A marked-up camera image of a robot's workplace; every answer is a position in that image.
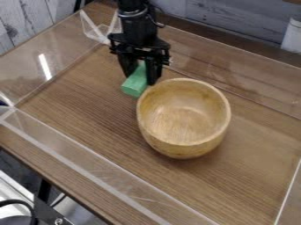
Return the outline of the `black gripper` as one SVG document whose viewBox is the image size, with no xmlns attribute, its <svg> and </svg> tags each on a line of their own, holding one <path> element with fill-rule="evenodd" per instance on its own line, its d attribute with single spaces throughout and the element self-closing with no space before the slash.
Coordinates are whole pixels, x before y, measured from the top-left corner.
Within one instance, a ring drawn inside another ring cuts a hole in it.
<svg viewBox="0 0 301 225">
<path fill-rule="evenodd" d="M 163 24 L 156 21 L 153 11 L 118 11 L 117 19 L 121 30 L 108 34 L 110 52 L 117 54 L 125 76 L 137 68 L 137 59 L 145 59 L 147 84 L 153 85 L 160 78 L 161 64 L 169 64 L 169 44 L 157 36 Z"/>
</svg>

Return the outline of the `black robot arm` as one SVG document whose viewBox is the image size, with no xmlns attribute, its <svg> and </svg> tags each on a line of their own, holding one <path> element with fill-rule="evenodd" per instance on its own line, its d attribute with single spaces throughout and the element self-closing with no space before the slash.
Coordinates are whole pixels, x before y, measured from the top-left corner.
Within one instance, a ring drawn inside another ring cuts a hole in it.
<svg viewBox="0 0 301 225">
<path fill-rule="evenodd" d="M 163 24 L 156 21 L 156 8 L 149 0 L 116 0 L 116 3 L 121 31 L 108 34 L 110 53 L 117 55 L 125 76 L 144 61 L 147 85 L 153 85 L 161 67 L 169 64 L 169 43 L 157 35 Z"/>
</svg>

